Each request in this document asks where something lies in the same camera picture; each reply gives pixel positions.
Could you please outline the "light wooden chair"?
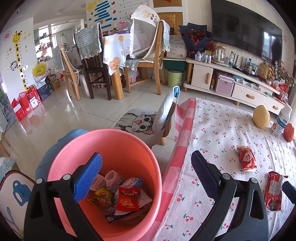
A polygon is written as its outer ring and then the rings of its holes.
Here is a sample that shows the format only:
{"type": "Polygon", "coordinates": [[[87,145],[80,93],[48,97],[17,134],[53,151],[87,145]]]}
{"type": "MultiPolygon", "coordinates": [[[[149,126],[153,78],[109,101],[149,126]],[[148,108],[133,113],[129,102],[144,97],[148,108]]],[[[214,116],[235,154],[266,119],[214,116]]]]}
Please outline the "light wooden chair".
{"type": "Polygon", "coordinates": [[[74,67],[71,62],[69,57],[66,54],[65,48],[63,47],[62,44],[59,45],[60,53],[61,53],[61,59],[63,63],[63,71],[62,74],[65,79],[66,87],[68,90],[69,97],[72,97],[71,95],[71,90],[73,90],[77,101],[80,101],[80,92],[78,89],[78,86],[83,86],[86,92],[86,95],[89,97],[89,90],[86,84],[86,80],[84,77],[84,73],[82,71],[82,67],[77,66],[74,67]]]}

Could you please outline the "dark wooden chair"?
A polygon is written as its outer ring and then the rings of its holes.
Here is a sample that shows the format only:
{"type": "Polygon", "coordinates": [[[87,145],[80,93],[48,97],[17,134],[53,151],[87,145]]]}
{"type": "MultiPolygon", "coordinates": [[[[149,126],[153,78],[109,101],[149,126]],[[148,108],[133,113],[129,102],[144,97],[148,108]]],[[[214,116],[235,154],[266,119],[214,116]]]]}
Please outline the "dark wooden chair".
{"type": "Polygon", "coordinates": [[[111,100],[110,77],[107,65],[103,63],[103,35],[100,23],[83,28],[74,34],[76,48],[82,63],[83,73],[90,94],[94,98],[93,85],[103,84],[107,98],[111,100]]]}

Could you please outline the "cat print stool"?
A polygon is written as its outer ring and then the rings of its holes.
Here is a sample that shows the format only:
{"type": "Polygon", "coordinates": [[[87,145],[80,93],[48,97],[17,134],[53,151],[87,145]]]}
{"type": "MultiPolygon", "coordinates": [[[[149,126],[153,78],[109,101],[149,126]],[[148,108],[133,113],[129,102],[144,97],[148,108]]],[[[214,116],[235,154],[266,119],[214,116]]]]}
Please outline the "cat print stool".
{"type": "Polygon", "coordinates": [[[138,137],[152,148],[156,144],[166,144],[165,137],[171,128],[172,115],[171,110],[160,115],[160,111],[135,108],[126,112],[114,128],[138,137]]]}

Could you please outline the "green waste bin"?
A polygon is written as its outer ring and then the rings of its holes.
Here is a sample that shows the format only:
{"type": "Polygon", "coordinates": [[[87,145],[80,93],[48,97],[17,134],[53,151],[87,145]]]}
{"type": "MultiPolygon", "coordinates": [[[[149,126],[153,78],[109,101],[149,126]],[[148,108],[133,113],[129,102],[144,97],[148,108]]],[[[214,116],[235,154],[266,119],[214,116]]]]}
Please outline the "green waste bin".
{"type": "Polygon", "coordinates": [[[183,85],[183,74],[184,72],[181,71],[168,70],[168,87],[181,87],[183,85]]]}

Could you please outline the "crushed black white carton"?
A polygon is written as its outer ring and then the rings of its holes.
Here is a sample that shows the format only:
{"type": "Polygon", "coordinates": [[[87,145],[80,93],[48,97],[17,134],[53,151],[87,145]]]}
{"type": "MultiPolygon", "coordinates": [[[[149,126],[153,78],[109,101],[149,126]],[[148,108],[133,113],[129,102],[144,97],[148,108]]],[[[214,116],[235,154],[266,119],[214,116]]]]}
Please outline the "crushed black white carton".
{"type": "Polygon", "coordinates": [[[115,213],[110,213],[110,214],[106,214],[104,217],[108,221],[108,223],[113,223],[119,220],[128,221],[143,215],[148,210],[149,210],[149,207],[142,207],[139,211],[129,212],[122,215],[115,215],[115,213]]]}

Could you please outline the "white TV cabinet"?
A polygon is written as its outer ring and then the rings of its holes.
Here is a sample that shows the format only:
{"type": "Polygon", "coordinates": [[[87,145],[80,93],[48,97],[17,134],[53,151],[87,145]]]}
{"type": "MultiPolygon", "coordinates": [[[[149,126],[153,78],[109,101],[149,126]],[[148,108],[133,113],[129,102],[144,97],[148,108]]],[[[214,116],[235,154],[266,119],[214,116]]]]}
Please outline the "white TV cabinet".
{"type": "Polygon", "coordinates": [[[197,90],[256,108],[259,105],[274,114],[279,114],[285,103],[275,95],[280,92],[260,81],[230,67],[204,63],[186,58],[188,64],[184,89],[197,90]]]}

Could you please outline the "white Magicday yogurt pouch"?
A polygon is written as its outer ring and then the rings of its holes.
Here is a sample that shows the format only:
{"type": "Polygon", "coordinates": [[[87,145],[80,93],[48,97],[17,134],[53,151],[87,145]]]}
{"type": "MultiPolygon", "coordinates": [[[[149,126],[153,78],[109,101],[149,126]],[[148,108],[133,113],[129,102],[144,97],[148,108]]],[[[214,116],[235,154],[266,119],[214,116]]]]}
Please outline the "white Magicday yogurt pouch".
{"type": "Polygon", "coordinates": [[[107,189],[112,193],[116,193],[119,186],[123,183],[123,178],[119,173],[111,170],[106,174],[105,182],[107,189]]]}

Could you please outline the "red gift boxes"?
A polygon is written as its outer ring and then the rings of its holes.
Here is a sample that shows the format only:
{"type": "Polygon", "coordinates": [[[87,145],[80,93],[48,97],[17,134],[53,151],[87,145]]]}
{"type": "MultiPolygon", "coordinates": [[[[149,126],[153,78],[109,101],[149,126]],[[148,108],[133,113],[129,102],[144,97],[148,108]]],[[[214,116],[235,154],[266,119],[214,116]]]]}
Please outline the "red gift boxes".
{"type": "Polygon", "coordinates": [[[36,86],[31,85],[28,91],[21,92],[17,99],[13,99],[11,107],[13,108],[17,119],[21,121],[29,112],[41,103],[42,101],[36,86]]]}

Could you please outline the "blue white milk carton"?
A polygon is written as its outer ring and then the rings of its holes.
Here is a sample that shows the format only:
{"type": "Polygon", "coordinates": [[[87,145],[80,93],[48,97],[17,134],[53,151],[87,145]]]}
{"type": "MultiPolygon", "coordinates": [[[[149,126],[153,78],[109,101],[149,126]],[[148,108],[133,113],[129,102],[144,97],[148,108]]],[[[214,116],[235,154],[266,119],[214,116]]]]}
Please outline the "blue white milk carton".
{"type": "Polygon", "coordinates": [[[106,187],[106,180],[105,177],[102,176],[100,173],[98,173],[91,184],[90,190],[91,191],[97,191],[102,187],[106,187]]]}

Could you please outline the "dark flower bouquet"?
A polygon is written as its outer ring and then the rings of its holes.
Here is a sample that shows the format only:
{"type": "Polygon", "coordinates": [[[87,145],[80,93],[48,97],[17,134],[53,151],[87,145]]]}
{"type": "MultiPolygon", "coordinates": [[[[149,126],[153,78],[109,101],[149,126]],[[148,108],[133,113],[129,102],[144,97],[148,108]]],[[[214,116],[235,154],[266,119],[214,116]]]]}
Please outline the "dark flower bouquet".
{"type": "Polygon", "coordinates": [[[207,30],[206,25],[188,23],[186,26],[179,26],[179,32],[187,48],[187,57],[194,58],[199,52],[215,51],[213,34],[207,30]]]}

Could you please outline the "black flat television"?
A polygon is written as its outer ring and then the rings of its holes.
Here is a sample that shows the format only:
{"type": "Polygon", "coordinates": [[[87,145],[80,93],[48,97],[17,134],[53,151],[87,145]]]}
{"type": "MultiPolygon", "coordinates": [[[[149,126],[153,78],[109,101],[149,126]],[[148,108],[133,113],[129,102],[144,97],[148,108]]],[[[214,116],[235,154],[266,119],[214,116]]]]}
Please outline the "black flat television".
{"type": "Polygon", "coordinates": [[[213,40],[274,64],[282,57],[282,30],[265,17],[230,1],[211,1],[213,40]]]}

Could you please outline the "blue cartoon wipes packet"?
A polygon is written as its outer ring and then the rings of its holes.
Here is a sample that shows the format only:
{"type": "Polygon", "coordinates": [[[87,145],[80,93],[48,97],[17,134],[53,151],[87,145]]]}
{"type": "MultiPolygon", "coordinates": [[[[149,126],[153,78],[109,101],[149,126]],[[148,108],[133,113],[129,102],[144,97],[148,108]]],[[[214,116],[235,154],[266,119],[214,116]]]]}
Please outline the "blue cartoon wipes packet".
{"type": "Polygon", "coordinates": [[[140,187],[142,185],[142,178],[140,177],[132,177],[126,180],[124,183],[121,184],[123,188],[134,188],[140,187]]]}

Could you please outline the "electric kettle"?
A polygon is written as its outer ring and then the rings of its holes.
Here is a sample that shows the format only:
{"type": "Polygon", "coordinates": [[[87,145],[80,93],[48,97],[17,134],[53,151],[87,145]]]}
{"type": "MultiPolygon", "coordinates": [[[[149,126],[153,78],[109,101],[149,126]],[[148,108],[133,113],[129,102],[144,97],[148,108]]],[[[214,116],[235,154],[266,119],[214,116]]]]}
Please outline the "electric kettle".
{"type": "Polygon", "coordinates": [[[215,48],[214,54],[211,57],[211,61],[215,64],[228,67],[229,66],[229,58],[226,55],[226,47],[217,46],[215,48]]]}

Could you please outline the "small red snack packet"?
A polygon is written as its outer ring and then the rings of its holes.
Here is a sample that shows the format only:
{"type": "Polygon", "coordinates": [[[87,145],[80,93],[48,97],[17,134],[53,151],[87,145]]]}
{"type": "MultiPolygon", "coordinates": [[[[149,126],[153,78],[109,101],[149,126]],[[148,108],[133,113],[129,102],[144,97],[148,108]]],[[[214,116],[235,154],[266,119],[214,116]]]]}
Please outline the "small red snack packet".
{"type": "Polygon", "coordinates": [[[256,159],[250,146],[236,146],[239,161],[244,172],[253,172],[257,169],[256,159]]]}

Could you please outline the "yellow red snack bag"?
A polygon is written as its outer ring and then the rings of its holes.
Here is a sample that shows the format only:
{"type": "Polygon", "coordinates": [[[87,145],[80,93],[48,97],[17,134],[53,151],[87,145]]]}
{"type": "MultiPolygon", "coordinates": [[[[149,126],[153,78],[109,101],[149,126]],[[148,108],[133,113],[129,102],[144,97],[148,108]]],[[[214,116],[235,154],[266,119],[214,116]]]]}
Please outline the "yellow red snack bag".
{"type": "Polygon", "coordinates": [[[108,209],[114,203],[114,194],[107,187],[101,187],[94,193],[92,198],[88,199],[88,202],[100,209],[108,209]]]}

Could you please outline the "red apple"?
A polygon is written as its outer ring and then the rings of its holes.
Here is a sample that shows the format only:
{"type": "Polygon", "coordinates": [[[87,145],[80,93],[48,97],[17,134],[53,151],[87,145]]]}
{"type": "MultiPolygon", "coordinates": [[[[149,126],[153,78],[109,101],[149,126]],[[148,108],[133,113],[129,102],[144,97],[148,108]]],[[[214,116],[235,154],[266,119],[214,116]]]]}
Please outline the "red apple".
{"type": "Polygon", "coordinates": [[[295,129],[291,123],[288,123],[283,130],[283,136],[287,142],[291,142],[295,135],[295,129]]]}

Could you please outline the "white plastic milk bottle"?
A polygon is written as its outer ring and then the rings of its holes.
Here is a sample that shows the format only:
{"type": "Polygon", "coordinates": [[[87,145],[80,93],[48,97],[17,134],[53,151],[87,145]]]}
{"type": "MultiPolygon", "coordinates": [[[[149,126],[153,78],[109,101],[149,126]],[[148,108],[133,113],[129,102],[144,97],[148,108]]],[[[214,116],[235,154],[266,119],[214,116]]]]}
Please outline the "white plastic milk bottle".
{"type": "Polygon", "coordinates": [[[273,136],[278,138],[281,135],[290,120],[291,112],[292,108],[288,104],[285,104],[285,107],[281,109],[273,125],[271,126],[273,136]]]}

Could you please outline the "red gold candy packet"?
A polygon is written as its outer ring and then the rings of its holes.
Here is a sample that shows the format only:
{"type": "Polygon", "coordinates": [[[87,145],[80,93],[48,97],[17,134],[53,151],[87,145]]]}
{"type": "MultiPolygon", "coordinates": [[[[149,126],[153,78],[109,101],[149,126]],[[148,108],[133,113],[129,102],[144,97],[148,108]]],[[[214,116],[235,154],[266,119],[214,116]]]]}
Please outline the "red gold candy packet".
{"type": "Polygon", "coordinates": [[[124,188],[119,187],[118,202],[116,204],[116,211],[139,211],[138,194],[140,188],[124,188]]]}

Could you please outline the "blue white stool cushion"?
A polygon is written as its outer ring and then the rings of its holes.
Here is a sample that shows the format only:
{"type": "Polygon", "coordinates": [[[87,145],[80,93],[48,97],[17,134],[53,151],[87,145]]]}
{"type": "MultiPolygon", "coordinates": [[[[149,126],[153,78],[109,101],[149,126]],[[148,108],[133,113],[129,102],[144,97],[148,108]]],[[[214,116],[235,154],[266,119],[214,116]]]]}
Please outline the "blue white stool cushion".
{"type": "Polygon", "coordinates": [[[171,119],[178,99],[180,96],[180,87],[174,86],[170,92],[166,94],[162,104],[159,107],[159,110],[156,114],[154,119],[154,123],[152,125],[152,130],[154,134],[160,135],[162,131],[165,130],[166,125],[168,124],[169,120],[171,119]]]}

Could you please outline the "giraffe height wall sticker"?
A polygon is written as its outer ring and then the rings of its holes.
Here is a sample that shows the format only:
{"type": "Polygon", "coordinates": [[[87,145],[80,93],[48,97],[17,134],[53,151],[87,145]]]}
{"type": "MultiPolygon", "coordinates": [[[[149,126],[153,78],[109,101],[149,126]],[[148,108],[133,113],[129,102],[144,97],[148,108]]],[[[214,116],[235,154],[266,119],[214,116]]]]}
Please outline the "giraffe height wall sticker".
{"type": "Polygon", "coordinates": [[[22,62],[21,62],[21,54],[20,54],[20,40],[21,40],[21,36],[22,36],[22,31],[16,31],[13,34],[12,42],[13,42],[13,44],[15,46],[16,68],[18,69],[18,71],[20,73],[21,82],[22,82],[22,85],[24,87],[24,90],[25,91],[28,91],[29,88],[27,87],[27,84],[26,84],[25,75],[24,75],[24,71],[23,71],[23,68],[22,68],[22,62]]]}

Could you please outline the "yellow pear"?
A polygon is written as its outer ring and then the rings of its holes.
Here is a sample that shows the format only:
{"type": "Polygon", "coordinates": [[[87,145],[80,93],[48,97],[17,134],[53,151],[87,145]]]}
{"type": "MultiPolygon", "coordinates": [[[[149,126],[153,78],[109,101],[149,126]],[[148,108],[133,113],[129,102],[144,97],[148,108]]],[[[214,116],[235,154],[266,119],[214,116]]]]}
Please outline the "yellow pear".
{"type": "Polygon", "coordinates": [[[252,120],[258,128],[266,128],[270,122],[270,113],[265,106],[259,105],[253,111],[252,120]]]}

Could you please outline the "wooden chair with cover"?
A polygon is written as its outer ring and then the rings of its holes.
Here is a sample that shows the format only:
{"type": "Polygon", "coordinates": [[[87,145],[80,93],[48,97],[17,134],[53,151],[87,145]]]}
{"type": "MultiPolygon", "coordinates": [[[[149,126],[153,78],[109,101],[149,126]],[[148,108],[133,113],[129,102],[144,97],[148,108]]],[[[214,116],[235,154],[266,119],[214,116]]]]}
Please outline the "wooden chair with cover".
{"type": "Polygon", "coordinates": [[[156,82],[157,95],[161,95],[159,70],[162,68],[162,58],[165,52],[170,52],[170,26],[165,20],[145,4],[141,4],[131,15],[132,26],[130,29],[129,54],[123,65],[127,92],[139,83],[150,81],[146,75],[134,83],[130,81],[130,70],[138,68],[152,68],[156,82]]]}

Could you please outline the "dining table orange print cloth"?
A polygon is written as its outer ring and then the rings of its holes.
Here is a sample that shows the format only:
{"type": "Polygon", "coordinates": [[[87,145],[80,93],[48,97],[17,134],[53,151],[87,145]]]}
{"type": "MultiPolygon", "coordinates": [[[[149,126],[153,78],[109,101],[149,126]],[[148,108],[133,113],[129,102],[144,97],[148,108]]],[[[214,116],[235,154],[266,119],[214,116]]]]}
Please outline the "dining table orange print cloth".
{"type": "Polygon", "coordinates": [[[120,67],[130,53],[130,34],[114,34],[103,37],[103,63],[107,65],[116,100],[124,98],[120,78],[120,67]]]}

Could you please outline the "red chocolate snack wrapper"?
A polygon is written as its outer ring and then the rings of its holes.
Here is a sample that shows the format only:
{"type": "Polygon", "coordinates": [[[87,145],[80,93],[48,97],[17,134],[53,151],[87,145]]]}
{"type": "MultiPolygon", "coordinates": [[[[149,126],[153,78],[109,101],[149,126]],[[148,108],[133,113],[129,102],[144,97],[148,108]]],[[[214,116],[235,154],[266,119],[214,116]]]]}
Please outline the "red chocolate snack wrapper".
{"type": "Polygon", "coordinates": [[[271,212],[281,211],[282,185],[288,176],[283,176],[276,171],[270,171],[268,175],[269,182],[265,194],[265,207],[271,212]]]}

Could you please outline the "pink plastic bucket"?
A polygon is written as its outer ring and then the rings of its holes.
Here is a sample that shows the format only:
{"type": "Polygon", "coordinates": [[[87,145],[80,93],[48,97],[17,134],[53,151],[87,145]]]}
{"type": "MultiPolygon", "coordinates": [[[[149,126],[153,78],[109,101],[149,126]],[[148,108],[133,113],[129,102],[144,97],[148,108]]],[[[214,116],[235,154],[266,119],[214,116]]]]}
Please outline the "pink plastic bucket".
{"type": "Polygon", "coordinates": [[[116,129],[87,132],[69,142],[55,157],[48,173],[48,181],[55,181],[65,174],[73,174],[95,153],[102,156],[100,172],[114,170],[126,180],[140,177],[152,205],[142,219],[109,223],[103,210],[86,199],[79,202],[84,214],[104,240],[140,240],[150,229],[159,211],[162,198],[162,177],[159,164],[152,150],[138,137],[116,129]]]}

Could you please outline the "pink storage box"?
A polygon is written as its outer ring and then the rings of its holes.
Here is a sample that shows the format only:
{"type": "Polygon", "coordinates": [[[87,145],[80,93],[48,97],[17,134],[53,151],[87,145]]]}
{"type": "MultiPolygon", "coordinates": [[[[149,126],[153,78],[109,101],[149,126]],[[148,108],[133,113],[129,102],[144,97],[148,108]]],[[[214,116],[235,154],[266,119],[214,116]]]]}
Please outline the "pink storage box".
{"type": "Polygon", "coordinates": [[[217,72],[215,92],[231,96],[234,87],[234,78],[228,73],[217,72]]]}

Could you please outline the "cherry print tablecloth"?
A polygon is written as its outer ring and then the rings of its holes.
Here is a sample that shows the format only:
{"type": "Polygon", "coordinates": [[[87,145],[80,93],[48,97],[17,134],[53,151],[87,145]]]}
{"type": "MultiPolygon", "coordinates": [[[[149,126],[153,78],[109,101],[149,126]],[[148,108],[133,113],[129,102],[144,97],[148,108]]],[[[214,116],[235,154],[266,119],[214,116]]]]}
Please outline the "cherry print tablecloth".
{"type": "Polygon", "coordinates": [[[213,180],[257,180],[268,191],[269,173],[295,185],[295,141],[259,128],[252,113],[199,98],[177,104],[176,145],[162,185],[156,220],[143,240],[189,240],[202,226],[216,199],[207,193],[213,180]]]}

